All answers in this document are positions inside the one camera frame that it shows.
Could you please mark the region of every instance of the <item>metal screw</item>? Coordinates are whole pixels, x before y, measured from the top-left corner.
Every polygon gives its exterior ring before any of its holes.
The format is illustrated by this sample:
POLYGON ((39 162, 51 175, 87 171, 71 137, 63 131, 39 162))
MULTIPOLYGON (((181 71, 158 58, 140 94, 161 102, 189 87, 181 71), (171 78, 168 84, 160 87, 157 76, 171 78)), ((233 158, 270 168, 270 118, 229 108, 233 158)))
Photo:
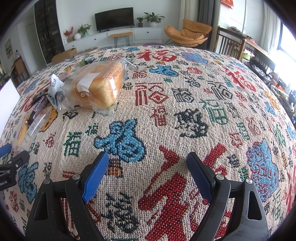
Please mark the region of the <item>metal screw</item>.
POLYGON ((74 180, 78 180, 79 178, 80 178, 80 175, 79 174, 74 174, 72 176, 72 179, 74 179, 74 180))
POLYGON ((223 179, 224 179, 224 176, 221 175, 221 174, 217 174, 217 175, 216 175, 216 178, 217 178, 218 180, 223 180, 223 179))
POLYGON ((252 181, 252 179, 247 178, 247 179, 246 179, 246 183, 248 183, 248 184, 252 184, 253 181, 252 181))
POLYGON ((50 179, 49 179, 49 178, 45 179, 45 180, 43 181, 43 183, 44 183, 44 184, 49 184, 49 183, 50 183, 50 179))

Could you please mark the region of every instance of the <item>blue rubber pad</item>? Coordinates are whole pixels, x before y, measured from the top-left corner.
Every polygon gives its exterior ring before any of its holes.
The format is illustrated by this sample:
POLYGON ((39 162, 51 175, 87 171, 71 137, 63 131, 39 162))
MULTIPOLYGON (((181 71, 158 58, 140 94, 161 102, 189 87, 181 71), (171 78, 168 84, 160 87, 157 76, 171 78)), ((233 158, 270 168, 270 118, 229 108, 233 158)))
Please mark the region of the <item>blue rubber pad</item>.
POLYGON ((209 181, 204 171, 193 157, 192 153, 189 153, 187 155, 187 167, 198 187, 198 190, 200 191, 201 196, 204 199, 207 199, 209 203, 211 203, 214 199, 212 195, 211 182, 209 181))
POLYGON ((6 144, 6 145, 4 145, 4 146, 2 146, 0 148, 0 157, 2 157, 4 155, 6 155, 7 153, 9 153, 11 151, 11 148, 12 148, 12 146, 9 143, 6 144))
POLYGON ((108 165, 109 156, 106 152, 104 152, 100 160, 97 162, 96 166, 93 168, 88 179, 85 181, 84 193, 82 195, 82 198, 86 203, 95 196, 108 165))

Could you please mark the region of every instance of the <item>white round vase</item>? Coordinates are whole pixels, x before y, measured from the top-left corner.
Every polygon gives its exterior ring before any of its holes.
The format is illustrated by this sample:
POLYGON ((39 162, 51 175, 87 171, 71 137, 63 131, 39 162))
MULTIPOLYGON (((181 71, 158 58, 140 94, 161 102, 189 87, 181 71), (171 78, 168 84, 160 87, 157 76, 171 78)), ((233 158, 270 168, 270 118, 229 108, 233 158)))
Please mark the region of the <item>white round vase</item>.
POLYGON ((149 26, 151 28, 156 28, 157 27, 157 22, 150 22, 149 26))
POLYGON ((81 39, 81 33, 77 33, 77 34, 75 34, 75 35, 74 35, 74 39, 75 39, 75 40, 79 40, 79 39, 81 39))

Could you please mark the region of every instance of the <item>television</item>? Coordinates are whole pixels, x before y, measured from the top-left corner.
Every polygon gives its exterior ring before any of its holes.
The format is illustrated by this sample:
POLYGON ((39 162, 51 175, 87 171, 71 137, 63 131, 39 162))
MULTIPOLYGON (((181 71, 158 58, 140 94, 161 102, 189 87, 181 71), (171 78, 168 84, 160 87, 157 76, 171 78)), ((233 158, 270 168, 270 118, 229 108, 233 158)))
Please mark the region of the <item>television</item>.
POLYGON ((96 19, 97 31, 134 25, 132 7, 99 12, 94 16, 96 19))

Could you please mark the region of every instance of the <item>white tv cabinet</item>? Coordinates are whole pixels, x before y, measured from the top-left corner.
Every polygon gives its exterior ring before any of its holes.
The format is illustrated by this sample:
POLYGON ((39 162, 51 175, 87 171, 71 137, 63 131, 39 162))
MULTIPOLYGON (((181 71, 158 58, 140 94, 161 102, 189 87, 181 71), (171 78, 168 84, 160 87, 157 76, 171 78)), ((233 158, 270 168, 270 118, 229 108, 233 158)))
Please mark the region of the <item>white tv cabinet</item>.
MULTIPOLYGON (((74 40, 70 43, 67 43, 66 45, 64 45, 64 48, 65 50, 76 48, 77 51, 80 52, 94 47, 114 47, 114 38, 109 38, 109 36, 126 32, 133 32, 132 36, 128 36, 131 46, 133 46, 134 44, 145 44, 151 42, 162 43, 162 28, 125 28, 92 34, 79 40, 74 40)), ((117 45, 126 45, 126 39, 124 36, 118 37, 117 45)))

